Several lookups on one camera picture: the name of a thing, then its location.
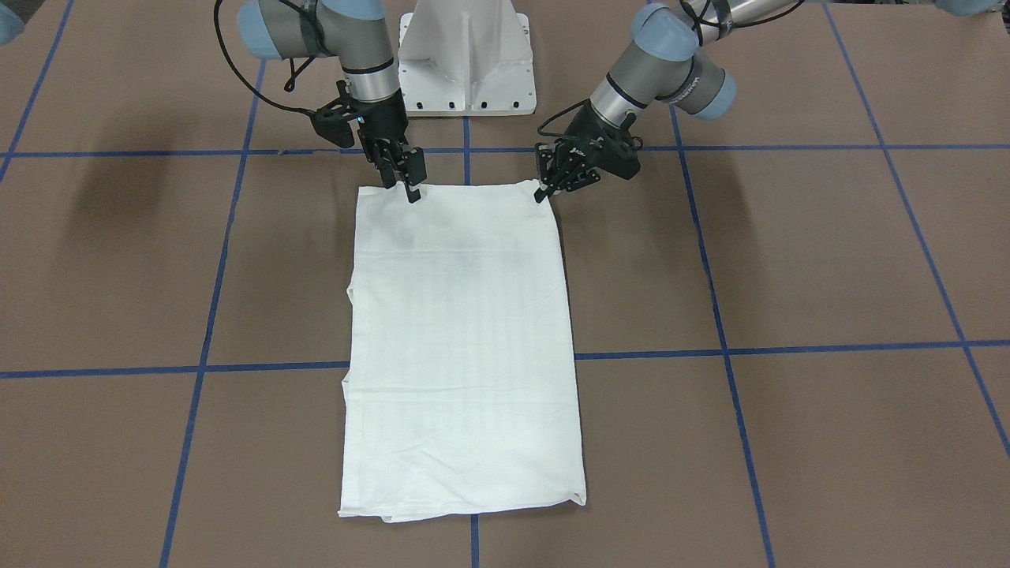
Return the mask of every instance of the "blue tape line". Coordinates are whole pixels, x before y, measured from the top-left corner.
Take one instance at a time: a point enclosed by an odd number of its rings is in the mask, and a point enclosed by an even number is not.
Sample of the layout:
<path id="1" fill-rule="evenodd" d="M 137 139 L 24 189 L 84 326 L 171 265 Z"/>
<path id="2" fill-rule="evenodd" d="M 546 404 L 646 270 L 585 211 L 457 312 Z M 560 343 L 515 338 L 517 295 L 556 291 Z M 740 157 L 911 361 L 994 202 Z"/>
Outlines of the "blue tape line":
<path id="1" fill-rule="evenodd" d="M 472 154 L 529 154 L 533 148 L 469 148 L 467 152 Z"/>
<path id="2" fill-rule="evenodd" d="M 480 515 L 470 515 L 470 566 L 481 568 L 481 527 Z"/>
<path id="3" fill-rule="evenodd" d="M 943 305 L 946 306 L 947 315 L 950 316 L 950 322 L 953 324 L 954 330 L 957 333 L 957 339 L 961 342 L 961 346 L 965 351 L 965 357 L 968 359 L 968 364 L 972 368 L 972 373 L 975 375 L 975 382 L 979 386 L 979 391 L 982 393 L 982 398 L 986 402 L 986 406 L 989 408 L 989 415 L 992 417 L 993 425 L 996 427 L 996 432 L 1000 437 L 1000 441 L 1003 443 L 1003 450 L 1007 457 L 1010 458 L 1010 440 L 1007 439 L 1006 430 L 1003 428 L 1003 421 L 1000 419 L 999 412 L 996 410 L 996 405 L 993 404 L 993 399 L 989 395 L 989 389 L 986 387 L 986 381 L 982 378 L 982 373 L 979 372 L 979 367 L 975 362 L 975 357 L 972 355 L 972 349 L 968 340 L 965 338 L 965 332 L 961 326 L 961 322 L 957 320 L 957 314 L 954 312 L 953 303 L 950 301 L 950 296 L 947 294 L 946 287 L 943 285 L 943 280 L 940 278 L 939 270 L 936 268 L 936 263 L 933 261 L 933 255 L 929 252 L 929 246 L 926 244 L 926 238 L 922 232 L 922 228 L 919 226 L 919 221 L 915 217 L 915 212 L 912 210 L 912 202 L 908 198 L 908 194 L 905 192 L 905 186 L 901 182 L 901 176 L 898 175 L 898 169 L 894 165 L 894 161 L 891 159 L 891 152 L 888 146 L 884 143 L 884 134 L 881 132 L 880 125 L 877 123 L 877 118 L 874 116 L 874 111 L 870 108 L 870 99 L 867 98 L 867 93 L 863 89 L 863 84 L 860 82 L 858 76 L 855 74 L 855 68 L 852 66 L 852 61 L 848 57 L 848 51 L 845 49 L 845 42 L 841 39 L 841 33 L 838 31 L 838 26 L 834 23 L 834 18 L 831 17 L 831 10 L 828 9 L 827 4 L 822 5 L 824 9 L 824 15 L 827 16 L 828 24 L 831 26 L 831 31 L 834 33 L 834 38 L 838 42 L 838 49 L 841 50 L 841 56 L 845 60 L 845 66 L 848 67 L 848 73 L 852 76 L 852 82 L 855 84 L 855 89 L 860 93 L 860 99 L 863 100 L 863 106 L 866 107 L 867 116 L 870 117 L 870 124 L 874 127 L 874 132 L 877 134 L 877 139 L 880 141 L 880 149 L 884 152 L 884 158 L 887 159 L 888 168 L 891 170 L 891 176 L 894 178 L 894 183 L 898 187 L 898 194 L 901 196 L 901 201 L 905 205 L 905 212 L 908 214 L 908 219 L 912 223 L 912 228 L 915 230 L 915 236 L 919 241 L 919 246 L 922 248 L 922 254 L 926 257 L 926 263 L 929 265 L 929 271 L 933 275 L 933 280 L 936 282 L 936 287 L 940 291 L 940 296 L 943 298 Z"/>
<path id="4" fill-rule="evenodd" d="M 756 347 L 730 349 L 730 355 L 783 355 L 792 353 L 853 353 L 867 351 L 906 351 L 960 349 L 961 342 L 921 342 L 898 344 L 825 345 L 799 347 Z"/>
<path id="5" fill-rule="evenodd" d="M 45 63 L 42 64 L 42 71 L 38 73 L 35 86 L 31 89 L 31 96 L 28 97 L 28 103 L 24 105 L 24 112 L 21 113 L 21 121 L 17 123 L 17 129 L 14 130 L 14 137 L 10 140 L 7 156 L 3 159 L 3 164 L 0 165 L 0 181 L 3 181 L 4 176 L 7 175 L 7 168 L 10 167 L 10 161 L 14 158 L 14 151 L 17 150 L 17 144 L 21 141 L 24 126 L 28 123 L 31 108 L 35 105 L 35 99 L 38 98 L 38 91 L 41 90 L 42 82 L 45 81 L 45 76 L 49 72 L 49 65 L 53 64 L 53 58 L 57 55 L 57 48 L 60 46 L 60 40 L 63 39 L 63 32 L 67 28 L 67 21 L 70 19 L 70 11 L 73 7 L 74 0 L 69 0 L 67 7 L 64 8 L 63 18 L 60 20 L 60 27 L 57 28 L 57 35 L 53 38 L 53 44 L 49 46 L 49 53 L 45 56 Z"/>
<path id="6" fill-rule="evenodd" d="M 685 152 L 764 152 L 764 151 L 824 151 L 824 150 L 880 150 L 880 145 L 691 145 Z M 956 144 L 956 145 L 887 145 L 888 150 L 1010 150 L 1007 144 Z M 471 148 L 471 154 L 528 154 L 531 148 Z M 676 146 L 645 146 L 639 152 L 677 152 Z M 364 154 L 360 148 L 297 148 L 290 150 L 249 150 L 249 156 L 302 156 L 318 152 L 334 154 Z M 425 154 L 466 154 L 465 148 L 425 148 Z M 104 152 L 13 152 L 0 154 L 3 159 L 24 158 L 137 158 L 163 156 L 241 156 L 241 150 L 116 150 Z"/>
<path id="7" fill-rule="evenodd" d="M 676 359 L 681 357 L 717 357 L 718 349 L 695 349 L 682 351 L 623 351 L 602 353 L 577 353 L 576 361 L 604 361 L 613 359 Z"/>
<path id="8" fill-rule="evenodd" d="M 470 185 L 470 117 L 463 117 L 463 185 Z"/>
<path id="9" fill-rule="evenodd" d="M 109 369 L 42 369 L 0 371 L 0 379 L 47 379 L 57 377 L 121 377 L 129 375 L 172 375 L 196 373 L 200 367 L 120 367 Z"/>
<path id="10" fill-rule="evenodd" d="M 313 361 L 311 363 L 239 363 L 234 365 L 207 365 L 208 373 L 237 373 L 242 371 L 306 371 L 310 369 L 346 369 L 348 361 Z"/>
<path id="11" fill-rule="evenodd" d="M 243 371 L 306 371 L 311 369 L 347 369 L 349 361 L 308 361 L 290 363 L 237 363 L 223 365 L 183 365 L 162 367 L 109 367 L 96 369 L 39 369 L 0 371 L 3 379 L 46 379 L 61 377 L 112 377 L 130 375 L 174 375 L 191 373 L 239 373 Z"/>
<path id="12" fill-rule="evenodd" d="M 733 374 L 733 363 L 730 359 L 729 348 L 726 344 L 726 333 L 722 326 L 722 315 L 719 311 L 719 299 L 715 293 L 715 280 L 712 279 L 712 268 L 708 262 L 708 253 L 705 250 L 705 235 L 701 228 L 701 217 L 698 215 L 698 204 L 695 201 L 694 188 L 691 184 L 691 171 L 688 168 L 688 157 L 684 152 L 684 141 L 681 138 L 680 124 L 677 122 L 677 112 L 673 106 L 670 107 L 670 119 L 674 124 L 674 136 L 677 139 L 678 152 L 681 159 L 681 171 L 684 174 L 684 185 L 688 192 L 688 203 L 691 205 L 691 219 L 695 224 L 695 231 L 698 233 L 698 251 L 701 255 L 702 268 L 705 269 L 705 278 L 708 280 L 708 292 L 712 298 L 712 314 L 715 317 L 715 329 L 719 335 L 719 350 L 722 355 L 722 364 L 726 369 L 726 380 L 729 383 L 729 393 L 733 399 L 733 410 L 736 413 L 736 429 L 740 435 L 740 446 L 743 450 L 743 461 L 747 467 L 747 477 L 750 479 L 750 493 L 753 495 L 754 510 L 758 513 L 758 524 L 761 527 L 762 542 L 765 544 L 765 558 L 769 568 L 775 568 L 775 552 L 772 549 L 772 537 L 769 534 L 768 522 L 765 517 L 765 504 L 761 497 L 761 487 L 758 484 L 758 472 L 754 469 L 753 457 L 750 454 L 750 441 L 747 437 L 747 427 L 743 419 L 743 408 L 740 405 L 740 397 L 736 389 L 736 377 Z"/>
<path id="13" fill-rule="evenodd" d="M 147 158 L 164 156 L 240 156 L 240 150 L 112 150 L 105 152 L 15 152 L 14 158 Z"/>
<path id="14" fill-rule="evenodd" d="M 267 70 L 267 62 L 260 62 L 260 73 L 257 76 L 256 87 L 263 86 L 264 73 Z M 231 238 L 231 225 L 235 220 L 235 207 L 238 205 L 238 196 L 242 189 L 242 179 L 245 175 L 245 164 L 248 161 L 249 144 L 252 141 L 252 125 L 256 123 L 256 111 L 260 99 L 252 99 L 249 107 L 248 123 L 245 125 L 245 140 L 242 143 L 242 155 L 238 161 L 238 173 L 235 175 L 235 187 L 231 192 L 231 206 L 228 209 L 228 221 L 224 226 L 224 242 L 221 244 L 221 256 L 217 263 L 217 277 L 214 281 L 214 293 L 210 300 L 210 311 L 207 314 L 207 333 L 203 340 L 203 349 L 200 353 L 200 366 L 207 365 L 207 358 L 210 355 L 210 340 L 214 335 L 214 320 L 217 317 L 218 300 L 221 297 L 221 287 L 224 282 L 224 269 L 228 260 L 228 242 Z M 203 391 L 203 378 L 206 371 L 201 370 L 196 375 L 193 384 L 193 398 L 190 401 L 189 417 L 186 420 L 186 435 L 183 437 L 182 454 L 179 458 L 179 471 L 176 473 L 176 485 L 172 492 L 172 506 L 169 509 L 169 522 L 165 528 L 165 543 L 162 545 L 162 560 L 159 566 L 168 568 L 169 557 L 172 554 L 172 540 L 176 532 L 176 519 L 179 516 L 179 502 L 182 500 L 183 485 L 186 482 L 186 467 L 189 464 L 189 452 L 193 444 L 193 432 L 196 430 L 197 410 L 200 407 L 200 394 Z"/>
<path id="15" fill-rule="evenodd" d="M 968 342 L 972 347 L 1010 347 L 1010 340 L 981 340 Z"/>
<path id="16" fill-rule="evenodd" d="M 888 150 L 1010 150 L 1010 144 L 889 144 Z"/>
<path id="17" fill-rule="evenodd" d="M 684 150 L 686 152 L 761 152 L 761 151 L 775 151 L 775 150 L 880 150 L 881 147 L 878 145 L 847 145 L 847 144 L 824 144 L 824 145 L 803 145 L 803 144 L 784 144 L 784 145 L 730 145 L 730 146 L 685 146 Z"/>

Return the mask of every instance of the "black cable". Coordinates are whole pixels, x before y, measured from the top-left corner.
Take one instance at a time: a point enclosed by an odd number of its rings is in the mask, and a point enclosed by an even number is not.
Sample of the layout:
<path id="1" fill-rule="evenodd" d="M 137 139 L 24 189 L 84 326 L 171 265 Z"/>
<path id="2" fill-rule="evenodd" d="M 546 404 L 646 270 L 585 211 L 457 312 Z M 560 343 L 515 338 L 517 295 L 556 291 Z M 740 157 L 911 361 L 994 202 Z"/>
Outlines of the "black cable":
<path id="1" fill-rule="evenodd" d="M 304 114 L 306 116 L 312 116 L 314 112 L 307 108 L 302 108 L 297 106 L 286 106 L 279 102 L 274 102 L 270 100 L 269 98 L 264 96 L 264 94 L 261 93 L 256 87 L 249 84 L 248 81 L 245 80 L 245 77 L 243 77 L 241 72 L 238 71 L 238 68 L 235 67 L 235 62 L 231 61 L 231 56 L 228 55 L 228 48 L 224 44 L 224 36 L 221 34 L 221 4 L 223 2 L 224 0 L 215 0 L 214 2 L 214 31 L 217 33 L 217 44 L 220 45 L 221 48 L 221 55 L 224 56 L 224 61 L 227 62 L 228 67 L 231 68 L 231 72 L 234 73 L 235 77 L 237 77 L 238 80 L 242 82 L 242 85 L 245 85 L 246 89 L 251 91 L 252 94 L 256 95 L 263 102 L 275 108 L 279 108 L 281 110 L 287 110 L 288 112 L 297 112 L 299 114 Z M 292 4 L 289 0 L 278 0 L 278 2 L 281 2 L 285 6 L 288 6 L 291 9 L 297 11 L 301 17 L 304 17 L 306 15 L 301 8 Z"/>
<path id="2" fill-rule="evenodd" d="M 779 19 L 781 17 L 788 16 L 789 14 L 793 13 L 796 10 L 796 8 L 799 8 L 801 5 L 803 5 L 803 2 L 804 2 L 804 0 L 798 0 L 795 4 L 793 4 L 792 6 L 790 6 L 789 9 L 786 10 L 785 12 L 779 12 L 778 14 L 775 14 L 774 16 L 771 16 L 771 17 L 767 17 L 767 18 L 765 18 L 763 20 L 754 20 L 754 21 L 748 21 L 746 23 L 736 24 L 735 27 L 738 27 L 738 28 L 739 27 L 752 27 L 752 26 L 755 26 L 755 25 L 761 25 L 763 23 L 768 23 L 770 21 L 775 21 L 775 20 L 777 20 L 777 19 Z"/>
<path id="3" fill-rule="evenodd" d="M 708 9 L 708 5 L 709 5 L 710 1 L 711 0 L 706 0 L 706 2 L 705 2 L 705 8 L 702 10 L 701 15 L 699 15 L 699 14 L 695 13 L 694 8 L 691 6 L 691 4 L 689 4 L 687 2 L 687 0 L 681 0 L 681 6 L 684 7 L 684 11 L 687 12 L 688 17 L 690 17 L 691 20 L 694 21 L 694 25 L 691 26 L 691 29 L 694 29 L 694 30 L 696 30 L 698 32 L 699 39 L 701 37 L 701 30 L 698 29 L 696 26 L 698 26 L 698 25 L 710 25 L 712 27 L 720 27 L 719 24 L 716 23 L 716 22 L 714 22 L 714 21 L 708 21 L 708 20 L 703 19 L 703 16 L 705 15 L 705 10 Z M 779 12 L 778 14 L 775 14 L 774 16 L 770 16 L 770 17 L 767 17 L 767 18 L 761 19 L 761 20 L 754 20 L 754 21 L 748 21 L 748 22 L 745 22 L 745 23 L 734 24 L 733 27 L 734 28 L 753 27 L 755 25 L 761 25 L 763 23 L 768 23 L 770 21 L 775 21 L 775 20 L 777 20 L 777 19 L 779 19 L 781 17 L 787 16 L 787 15 L 793 13 L 793 11 L 795 11 L 797 8 L 799 8 L 803 4 L 804 1 L 805 0 L 797 0 L 797 2 L 795 4 L 793 4 L 792 6 L 790 6 L 788 10 L 786 10 L 784 12 Z"/>
<path id="4" fill-rule="evenodd" d="M 558 114 L 554 114 L 550 118 L 547 118 L 546 120 L 543 121 L 542 124 L 540 124 L 539 126 L 536 127 L 536 133 L 540 134 L 541 136 L 565 137 L 565 134 L 559 134 L 557 132 L 544 132 L 543 128 L 546 128 L 547 124 L 553 122 L 554 120 L 558 120 L 562 116 L 565 116 L 569 112 L 572 112 L 573 110 L 579 108 L 580 106 L 586 104 L 587 102 L 589 102 L 589 99 L 583 99 L 583 100 L 581 100 L 581 101 L 573 104 L 572 106 L 566 108 L 565 110 L 559 112 Z"/>
<path id="5" fill-rule="evenodd" d="M 306 68 L 308 68 L 308 66 L 312 65 L 312 62 L 314 61 L 315 61 L 315 56 L 312 56 L 311 58 L 305 60 L 305 63 L 299 66 L 298 69 L 295 69 L 295 60 L 293 59 L 288 60 L 288 62 L 291 64 L 291 78 L 288 79 L 288 82 L 284 84 L 284 92 L 291 93 L 295 90 L 295 81 L 298 79 L 298 76 L 301 75 L 302 72 L 305 71 Z"/>

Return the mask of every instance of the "brown floor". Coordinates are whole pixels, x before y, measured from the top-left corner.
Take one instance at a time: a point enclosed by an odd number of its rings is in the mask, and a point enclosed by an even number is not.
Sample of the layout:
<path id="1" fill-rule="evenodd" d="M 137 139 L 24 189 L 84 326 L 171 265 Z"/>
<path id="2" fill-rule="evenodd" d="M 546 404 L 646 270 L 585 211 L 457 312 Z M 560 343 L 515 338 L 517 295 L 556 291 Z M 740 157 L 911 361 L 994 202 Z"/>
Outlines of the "brown floor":
<path id="1" fill-rule="evenodd" d="M 378 176 L 278 155 L 326 144 L 250 121 L 191 4 L 48 0 L 0 49 L 0 566 L 1010 566 L 998 15 L 815 4 L 706 48 L 728 115 L 654 104 L 638 177 L 553 201 L 590 504 L 385 526 L 336 516 Z M 588 96 L 639 6 L 517 2 L 539 110 L 412 121 L 430 181 L 533 177 L 487 149 Z M 265 90 L 318 105 L 334 63 Z"/>

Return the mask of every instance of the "cloth fold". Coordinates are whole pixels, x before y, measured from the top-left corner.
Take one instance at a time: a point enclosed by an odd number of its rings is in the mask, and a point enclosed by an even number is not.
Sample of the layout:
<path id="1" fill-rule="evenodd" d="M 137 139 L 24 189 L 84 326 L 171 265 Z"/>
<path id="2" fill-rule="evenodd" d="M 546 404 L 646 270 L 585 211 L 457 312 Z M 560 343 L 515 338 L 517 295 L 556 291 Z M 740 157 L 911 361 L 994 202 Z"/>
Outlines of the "cloth fold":
<path id="1" fill-rule="evenodd" d="M 536 181 L 359 192 L 340 516 L 586 502 L 558 226 Z"/>

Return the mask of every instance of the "folded towel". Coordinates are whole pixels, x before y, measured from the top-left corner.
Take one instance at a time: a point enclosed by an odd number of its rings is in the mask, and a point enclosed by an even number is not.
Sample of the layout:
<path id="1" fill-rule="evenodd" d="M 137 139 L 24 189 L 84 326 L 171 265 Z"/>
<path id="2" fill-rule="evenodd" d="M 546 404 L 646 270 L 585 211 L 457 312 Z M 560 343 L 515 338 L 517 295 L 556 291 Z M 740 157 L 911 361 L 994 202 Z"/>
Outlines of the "folded towel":
<path id="1" fill-rule="evenodd" d="M 340 516 L 586 502 L 558 226 L 536 181 L 359 192 Z"/>

